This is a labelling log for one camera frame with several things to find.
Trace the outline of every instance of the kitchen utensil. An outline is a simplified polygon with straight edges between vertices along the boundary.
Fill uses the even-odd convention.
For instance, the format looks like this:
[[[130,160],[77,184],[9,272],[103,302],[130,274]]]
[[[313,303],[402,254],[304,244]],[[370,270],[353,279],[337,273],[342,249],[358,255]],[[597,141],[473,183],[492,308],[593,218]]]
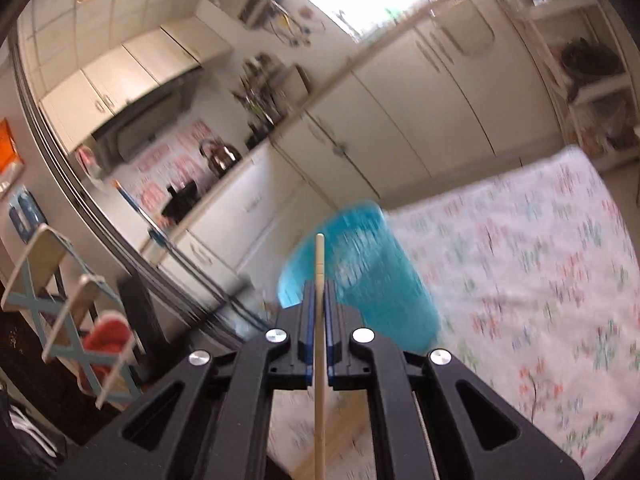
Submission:
[[[166,190],[171,194],[171,200],[164,206],[161,214],[179,224],[198,203],[198,186],[195,181],[190,180],[178,191],[173,186],[167,186]]]
[[[264,123],[260,127],[254,126],[253,124],[249,123],[249,127],[251,128],[252,133],[244,141],[244,145],[248,150],[254,149],[258,144],[266,139],[269,136],[269,133],[271,133],[275,128],[275,126],[271,123]]]
[[[225,144],[221,140],[215,139],[200,141],[200,155],[209,161],[209,169],[218,178],[222,178],[242,159],[240,152],[231,144]]]

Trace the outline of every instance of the wooden rack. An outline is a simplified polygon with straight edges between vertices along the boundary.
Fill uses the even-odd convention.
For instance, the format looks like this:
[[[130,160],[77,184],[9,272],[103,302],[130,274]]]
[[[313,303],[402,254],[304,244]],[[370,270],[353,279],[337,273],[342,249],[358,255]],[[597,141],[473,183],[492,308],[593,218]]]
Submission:
[[[631,76],[628,72],[628,66],[623,54],[620,43],[607,18],[606,13],[602,9],[599,0],[549,0],[540,3],[537,6],[523,7],[521,2],[516,0],[501,0],[501,4],[507,13],[512,17],[516,25],[520,25],[518,30],[525,42],[535,49],[540,59],[548,69],[543,78],[547,87],[550,88],[554,95],[552,101],[556,108],[556,113],[560,119],[562,136],[566,144],[571,144],[573,139],[572,133],[577,136],[578,143],[583,148],[584,138],[582,136],[583,125],[580,122],[579,107],[588,105],[598,99],[614,94],[619,91],[629,90],[633,95],[633,105],[636,112],[636,120],[638,120],[638,100],[634,92]],[[540,29],[539,22],[550,18],[557,18],[570,12],[578,12],[584,24],[590,32],[593,41],[599,41],[598,35],[594,30],[588,15],[588,10],[597,9],[602,16],[604,23],[608,29],[608,33],[615,42],[617,54],[622,60],[625,72],[619,75],[606,77],[592,84],[580,86],[577,96],[569,101],[571,88],[574,84],[573,80],[562,68],[561,63],[553,55],[547,40]],[[634,146],[624,151],[617,151],[609,145],[606,140],[601,142],[605,153],[601,156],[594,157],[592,163],[600,172],[609,171],[626,162],[633,160],[638,156],[638,147]]]
[[[81,275],[70,297],[60,300],[47,292],[47,285],[59,272],[65,258],[76,261]],[[120,354],[86,351],[82,347],[78,327],[99,296],[107,297],[114,304],[114,310],[124,311],[118,295],[103,277],[91,272],[69,240],[49,225],[41,224],[15,266],[0,306],[6,312],[24,311],[40,339],[43,360],[57,357],[76,375],[79,370],[72,363],[82,368],[97,397],[96,406],[101,408],[105,401],[116,405],[131,402],[140,391],[126,363],[136,345],[135,335],[131,335]],[[45,322],[42,314],[55,316],[53,326]],[[92,364],[111,367],[103,384],[95,375]]]

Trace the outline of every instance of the tiled wall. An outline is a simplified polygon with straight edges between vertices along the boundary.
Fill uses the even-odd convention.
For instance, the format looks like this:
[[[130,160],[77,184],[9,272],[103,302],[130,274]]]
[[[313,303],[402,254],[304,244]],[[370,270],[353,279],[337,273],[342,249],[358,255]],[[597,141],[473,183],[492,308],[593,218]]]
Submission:
[[[195,13],[198,0],[31,0],[18,37],[36,98],[114,46]]]

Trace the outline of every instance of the cabinet handle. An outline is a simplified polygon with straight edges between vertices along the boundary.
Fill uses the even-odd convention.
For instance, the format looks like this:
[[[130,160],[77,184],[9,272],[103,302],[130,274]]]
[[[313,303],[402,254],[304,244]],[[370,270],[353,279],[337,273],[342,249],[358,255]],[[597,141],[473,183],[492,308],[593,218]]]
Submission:
[[[323,130],[329,138],[335,140],[335,132],[332,130],[331,126],[320,118],[316,118],[316,122],[318,123],[318,126],[320,126],[320,129]]]
[[[339,142],[332,149],[334,155],[339,156],[340,158],[345,158],[347,156],[347,144],[344,142]]]
[[[431,57],[431,55],[427,52],[426,47],[422,43],[420,43],[420,41],[416,41],[415,44],[420,50],[420,52],[422,53],[422,55],[427,59],[427,61],[429,61],[429,63],[431,63],[434,69],[436,69],[436,72],[440,73],[440,69],[438,68],[435,61],[433,60],[433,57]]]
[[[444,56],[449,60],[449,62],[452,65],[455,65],[456,63],[453,61],[453,58],[449,55],[449,53],[447,52],[447,49],[444,48],[444,45],[438,39],[438,37],[433,32],[430,32],[429,35],[431,36],[431,39],[433,40],[433,43],[435,43],[436,46],[440,49],[441,53],[444,54]]]
[[[309,128],[311,135],[313,135],[318,142],[320,142],[321,144],[326,144],[326,135],[323,134],[322,132],[319,132],[315,124],[307,123],[306,126]]]
[[[244,212],[245,213],[250,213],[251,211],[253,211],[256,207],[258,207],[258,204],[262,202],[262,195],[258,195],[257,197],[255,197],[253,200],[251,200],[251,202],[249,202],[249,205],[247,207],[244,208]]]
[[[209,258],[206,254],[204,254],[204,252],[200,252],[200,250],[196,247],[196,245],[194,245],[193,242],[190,242],[190,246],[191,246],[191,251],[193,251],[193,255],[197,259],[199,259],[201,263],[209,266],[213,263],[213,260]]]

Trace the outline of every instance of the kitchen drawer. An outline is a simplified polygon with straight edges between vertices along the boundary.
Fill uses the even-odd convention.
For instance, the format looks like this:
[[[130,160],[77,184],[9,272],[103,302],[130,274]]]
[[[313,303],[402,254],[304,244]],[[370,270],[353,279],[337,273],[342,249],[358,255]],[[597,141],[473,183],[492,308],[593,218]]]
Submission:
[[[302,183],[271,146],[254,155],[189,231],[235,269]]]
[[[188,232],[185,232],[176,246],[225,291],[232,290],[238,284],[236,274]],[[170,255],[165,256],[158,267],[196,301],[207,306],[217,304],[211,293]]]
[[[249,276],[265,300],[276,300],[280,271],[289,255],[300,240],[333,213],[334,209],[305,184],[285,204],[272,227],[241,264],[238,274]]]

